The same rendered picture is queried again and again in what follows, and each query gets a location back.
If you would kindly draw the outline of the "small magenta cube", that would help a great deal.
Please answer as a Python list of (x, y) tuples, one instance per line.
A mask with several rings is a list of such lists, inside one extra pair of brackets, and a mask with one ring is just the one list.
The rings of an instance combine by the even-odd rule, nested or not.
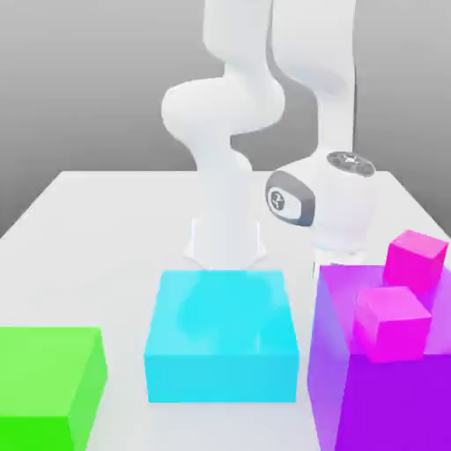
[(431, 313), (406, 286), (365, 288), (356, 298), (353, 331), (373, 363), (423, 358)]
[(406, 230), (388, 246), (383, 281), (407, 286), (416, 295), (431, 291), (439, 282), (448, 243), (424, 233)]

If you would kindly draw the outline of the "large cyan box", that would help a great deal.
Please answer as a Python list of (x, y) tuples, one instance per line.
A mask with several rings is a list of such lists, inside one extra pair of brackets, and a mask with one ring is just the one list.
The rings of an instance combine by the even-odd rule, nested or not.
[(152, 403), (293, 403), (299, 346), (280, 270), (165, 270), (144, 348)]

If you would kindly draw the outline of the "large green box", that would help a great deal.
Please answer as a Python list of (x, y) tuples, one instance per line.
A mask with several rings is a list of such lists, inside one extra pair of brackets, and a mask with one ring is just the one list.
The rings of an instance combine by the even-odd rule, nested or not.
[(0, 451), (86, 451), (107, 382), (98, 327), (0, 327)]

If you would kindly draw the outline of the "large purple box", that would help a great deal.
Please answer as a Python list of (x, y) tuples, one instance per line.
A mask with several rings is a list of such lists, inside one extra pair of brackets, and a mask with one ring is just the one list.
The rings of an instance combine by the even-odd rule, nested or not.
[(431, 332), (420, 360), (374, 364), (352, 337), (354, 302), (378, 265), (319, 272), (307, 387), (321, 451), (451, 451), (451, 270), (421, 296)]

